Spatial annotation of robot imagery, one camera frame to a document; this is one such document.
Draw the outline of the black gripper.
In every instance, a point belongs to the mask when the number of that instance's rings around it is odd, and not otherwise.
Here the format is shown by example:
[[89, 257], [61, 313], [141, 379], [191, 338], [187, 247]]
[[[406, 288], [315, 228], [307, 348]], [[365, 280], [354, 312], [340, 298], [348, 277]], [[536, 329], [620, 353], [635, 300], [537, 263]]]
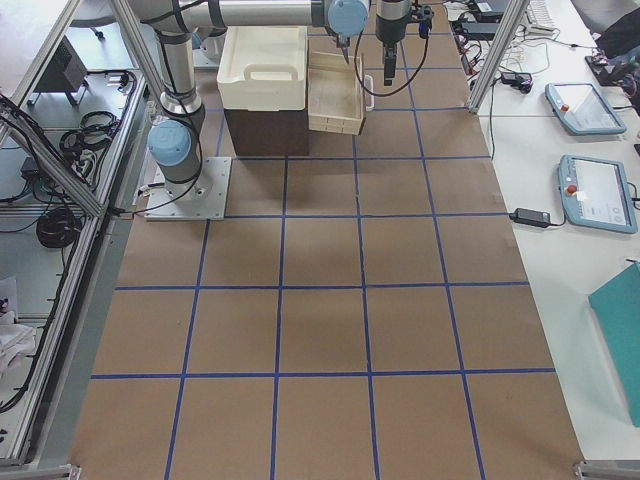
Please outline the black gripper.
[[376, 16], [376, 37], [383, 44], [384, 85], [392, 86], [396, 74], [397, 43], [406, 34], [406, 27], [411, 20], [407, 14], [398, 19], [387, 19]]
[[350, 60], [349, 60], [350, 37], [342, 33], [334, 33], [334, 39], [335, 39], [336, 46], [338, 48], [341, 48], [346, 64], [349, 64], [350, 63]]

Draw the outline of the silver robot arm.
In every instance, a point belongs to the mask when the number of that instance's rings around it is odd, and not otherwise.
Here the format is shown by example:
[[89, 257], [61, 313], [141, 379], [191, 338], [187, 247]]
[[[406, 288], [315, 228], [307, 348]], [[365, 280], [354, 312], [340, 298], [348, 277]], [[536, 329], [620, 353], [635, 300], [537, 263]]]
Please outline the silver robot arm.
[[[369, 18], [369, 1], [127, 1], [141, 24], [154, 29], [160, 54], [160, 65], [164, 91], [160, 96], [165, 114], [173, 122], [171, 129], [186, 140], [189, 147], [178, 151], [168, 150], [165, 162], [164, 151], [156, 162], [164, 175], [167, 193], [172, 200], [181, 200], [195, 190], [202, 164], [199, 145], [202, 124], [205, 118], [201, 97], [196, 92], [195, 70], [191, 52], [193, 34], [199, 30], [211, 31], [214, 36], [224, 34], [225, 47], [231, 45], [227, 33], [238, 28], [259, 31], [258, 40], [266, 40], [266, 29], [285, 27], [322, 27], [332, 36], [348, 62], [348, 49], [352, 37], [361, 34]], [[376, 35], [383, 46], [385, 85], [391, 85], [395, 75], [396, 47], [406, 33], [406, 26], [413, 22], [409, 1], [382, 1], [377, 7]], [[239, 126], [257, 126], [257, 121], [266, 121], [267, 133], [258, 133], [265, 140], [269, 155], [308, 154], [308, 106], [285, 108], [294, 113], [240, 114]]]

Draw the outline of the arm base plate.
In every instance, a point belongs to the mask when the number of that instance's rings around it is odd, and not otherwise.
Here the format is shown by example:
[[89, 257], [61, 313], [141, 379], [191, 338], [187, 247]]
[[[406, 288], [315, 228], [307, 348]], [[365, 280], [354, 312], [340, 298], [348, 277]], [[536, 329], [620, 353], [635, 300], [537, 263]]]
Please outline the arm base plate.
[[159, 167], [143, 215], [149, 221], [223, 220], [232, 167], [232, 157], [206, 157], [200, 177], [190, 188], [167, 183]]

